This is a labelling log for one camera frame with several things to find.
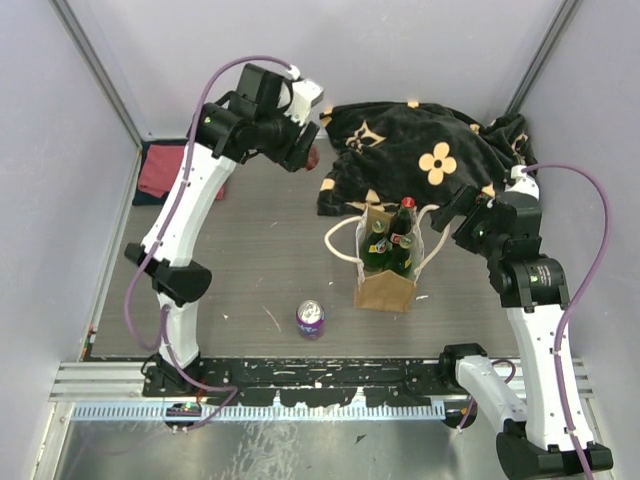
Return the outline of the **red cola can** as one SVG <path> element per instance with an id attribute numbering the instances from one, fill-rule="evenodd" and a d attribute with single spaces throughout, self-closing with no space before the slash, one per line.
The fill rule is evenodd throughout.
<path id="1" fill-rule="evenodd" d="M 305 170 L 313 170 L 319 163 L 319 152 L 315 145 L 312 145 L 308 151 L 307 161 L 305 164 Z"/>

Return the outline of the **glass cola bottle red cap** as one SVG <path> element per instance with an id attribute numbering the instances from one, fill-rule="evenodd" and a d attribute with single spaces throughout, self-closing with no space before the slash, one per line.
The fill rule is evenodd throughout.
<path id="1" fill-rule="evenodd" d="M 413 197 L 406 196 L 402 199 L 387 232 L 387 239 L 392 245 L 399 245 L 401 239 L 412 231 L 415 207 L 416 202 Z"/>

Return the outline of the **green bottle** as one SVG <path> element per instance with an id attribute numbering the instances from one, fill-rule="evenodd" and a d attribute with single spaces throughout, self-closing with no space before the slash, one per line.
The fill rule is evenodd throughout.
<path id="1" fill-rule="evenodd" d="M 381 271 L 387 261 L 387 224 L 382 220 L 375 220 L 371 225 L 371 231 L 360 245 L 360 259 L 363 268 L 368 272 Z"/>
<path id="2" fill-rule="evenodd" d="M 401 277 L 408 277 L 412 266 L 412 245 L 413 238 L 410 235 L 402 236 L 392 248 L 385 269 Z"/>

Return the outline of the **burlap canvas cat-print bag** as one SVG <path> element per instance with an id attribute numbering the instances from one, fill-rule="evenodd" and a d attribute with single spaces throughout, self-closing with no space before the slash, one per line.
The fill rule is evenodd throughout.
<path id="1" fill-rule="evenodd" d="M 389 222 L 392 215 L 372 207 L 366 207 L 359 216 L 352 216 L 339 221 L 324 235 L 326 248 L 338 259 L 351 263 L 356 268 L 354 286 L 354 307 L 359 309 L 386 311 L 394 313 L 408 313 L 416 298 L 416 287 L 423 269 L 439 254 L 444 247 L 450 233 L 447 225 L 442 231 L 438 243 L 428 253 L 425 252 L 422 238 L 421 222 L 428 213 L 439 209 L 437 205 L 426 205 L 418 213 L 412 214 L 414 246 L 411 248 L 411 260 L 414 266 L 410 269 L 409 277 L 402 277 L 389 270 L 378 273 L 366 272 L 364 263 L 359 258 L 359 246 L 365 235 L 371 231 L 375 221 Z M 354 234 L 357 252 L 347 255 L 339 251 L 333 244 L 331 237 L 341 228 L 356 224 Z"/>

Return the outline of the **purple soda can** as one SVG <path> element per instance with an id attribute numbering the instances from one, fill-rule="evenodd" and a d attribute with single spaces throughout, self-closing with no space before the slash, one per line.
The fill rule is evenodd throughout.
<path id="1" fill-rule="evenodd" d="M 304 300 L 296 310 L 300 334 L 307 339 L 318 339 L 324 332 L 325 310 L 315 300 Z"/>

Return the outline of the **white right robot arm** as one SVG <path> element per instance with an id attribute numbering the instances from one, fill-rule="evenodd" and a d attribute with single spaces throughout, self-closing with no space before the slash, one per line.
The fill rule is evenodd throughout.
<path id="1" fill-rule="evenodd" d="M 560 263 L 541 254 L 542 210 L 535 188 L 512 187 L 489 197 L 464 186 L 432 215 L 444 231 L 463 221 L 455 244 L 487 261 L 514 331 L 526 397 L 520 399 L 498 376 L 477 343 L 447 345 L 438 379 L 452 394 L 467 392 L 496 432 L 501 468 L 510 479 L 546 479 L 601 472 L 614 465 L 611 450 L 593 436 L 582 410 L 569 349 L 560 329 L 569 307 Z"/>

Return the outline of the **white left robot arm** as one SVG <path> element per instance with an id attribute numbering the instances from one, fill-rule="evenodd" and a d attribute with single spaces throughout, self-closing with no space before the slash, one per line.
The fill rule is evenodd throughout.
<path id="1" fill-rule="evenodd" d="M 212 273 L 193 259 L 200 230 L 216 196 L 235 168 L 263 155 L 288 172 L 311 170 L 312 121 L 323 87 L 285 61 L 280 74 L 261 67 L 269 58 L 248 56 L 222 66 L 200 95 L 187 133 L 185 153 L 167 200 L 153 226 L 125 256 L 137 270 L 125 293 L 131 303 L 147 275 L 160 305 L 160 332 L 144 348 L 158 354 L 165 385 L 178 396 L 200 385 L 197 316 Z"/>

